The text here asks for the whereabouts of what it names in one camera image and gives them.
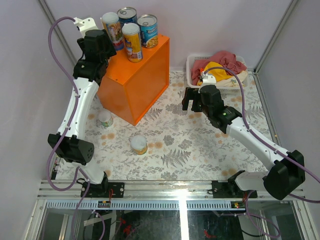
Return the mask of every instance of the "can lid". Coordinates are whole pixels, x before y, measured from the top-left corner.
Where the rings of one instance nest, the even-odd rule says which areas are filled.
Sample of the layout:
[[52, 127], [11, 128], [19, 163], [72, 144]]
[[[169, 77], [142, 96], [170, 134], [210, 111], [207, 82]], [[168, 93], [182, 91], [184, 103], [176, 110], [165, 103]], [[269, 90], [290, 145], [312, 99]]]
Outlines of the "can lid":
[[127, 6], [119, 9], [117, 13], [119, 18], [130, 19], [137, 14], [137, 11], [133, 7]]
[[104, 109], [99, 113], [98, 119], [100, 122], [107, 122], [111, 119], [111, 113], [108, 110]]
[[153, 16], [151, 14], [145, 14], [145, 15], [141, 15], [138, 18], [137, 23], [140, 26], [149, 27], [149, 26], [153, 26], [157, 23], [157, 18], [156, 18], [156, 16]]
[[103, 14], [102, 21], [106, 24], [113, 24], [119, 21], [119, 17], [115, 12], [107, 12]]
[[122, 27], [122, 33], [127, 35], [137, 34], [139, 33], [139, 31], [140, 31], [140, 27], [133, 22], [126, 23]]
[[131, 147], [136, 150], [142, 150], [147, 145], [147, 139], [142, 135], [135, 135], [130, 140]]

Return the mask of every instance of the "tin can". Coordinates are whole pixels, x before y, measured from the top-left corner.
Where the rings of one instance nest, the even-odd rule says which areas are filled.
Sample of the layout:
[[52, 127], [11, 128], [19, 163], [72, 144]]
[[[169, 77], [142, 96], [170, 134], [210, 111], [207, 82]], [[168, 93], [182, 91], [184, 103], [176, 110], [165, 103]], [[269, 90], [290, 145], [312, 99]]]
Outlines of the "tin can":
[[106, 109], [103, 109], [99, 113], [98, 119], [104, 127], [110, 127], [114, 123], [114, 119], [111, 116], [111, 113]]
[[144, 136], [135, 135], [129, 140], [130, 140], [130, 145], [136, 154], [142, 155], [147, 152], [148, 150], [147, 139]]
[[140, 28], [135, 23], [127, 23], [122, 28], [124, 46], [129, 61], [138, 63], [142, 60], [142, 47], [140, 38]]
[[118, 15], [115, 12], [107, 12], [102, 16], [101, 22], [111, 39], [114, 49], [116, 51], [122, 50], [125, 44]]
[[135, 10], [133, 7], [127, 6], [127, 7], [121, 8], [118, 10], [117, 14], [119, 17], [121, 28], [125, 24], [137, 23], [137, 10]]
[[141, 30], [141, 45], [147, 49], [158, 45], [158, 21], [156, 16], [145, 14], [138, 18]]

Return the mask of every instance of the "orange box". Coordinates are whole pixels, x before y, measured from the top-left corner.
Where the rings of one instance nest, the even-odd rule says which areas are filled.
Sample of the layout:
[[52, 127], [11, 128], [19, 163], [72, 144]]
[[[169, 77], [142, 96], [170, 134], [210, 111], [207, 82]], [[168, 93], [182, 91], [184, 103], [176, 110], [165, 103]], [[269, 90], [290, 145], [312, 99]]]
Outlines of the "orange box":
[[137, 125], [169, 86], [169, 50], [169, 37], [159, 34], [157, 46], [142, 48], [140, 62], [129, 61], [126, 49], [117, 51], [97, 92], [102, 106]]

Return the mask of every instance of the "perforated metal strip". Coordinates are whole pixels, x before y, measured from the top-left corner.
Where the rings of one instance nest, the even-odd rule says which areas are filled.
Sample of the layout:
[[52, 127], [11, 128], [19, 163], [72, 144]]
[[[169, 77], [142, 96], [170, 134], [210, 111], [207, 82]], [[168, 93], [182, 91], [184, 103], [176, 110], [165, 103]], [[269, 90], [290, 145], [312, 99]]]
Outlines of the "perforated metal strip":
[[[77, 200], [48, 200], [48, 208], [56, 209], [75, 209]], [[243, 208], [232, 208], [230, 201], [186, 201], [187, 210], [244, 210]], [[111, 206], [108, 203], [101, 203], [98, 200], [84, 200], [79, 209], [83, 210], [179, 210], [179, 201], [112, 201]]]

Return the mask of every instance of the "small jar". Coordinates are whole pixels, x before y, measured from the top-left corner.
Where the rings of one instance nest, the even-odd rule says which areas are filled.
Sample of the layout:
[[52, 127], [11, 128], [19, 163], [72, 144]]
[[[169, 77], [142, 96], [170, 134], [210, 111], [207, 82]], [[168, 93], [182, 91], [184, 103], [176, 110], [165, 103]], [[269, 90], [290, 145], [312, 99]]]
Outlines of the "small jar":
[[111, 116], [111, 113], [106, 109], [103, 109], [99, 113], [98, 119], [104, 127], [110, 127], [114, 123], [114, 119]]
[[138, 155], [145, 154], [148, 150], [147, 139], [142, 135], [133, 136], [130, 139], [130, 144], [133, 151]]

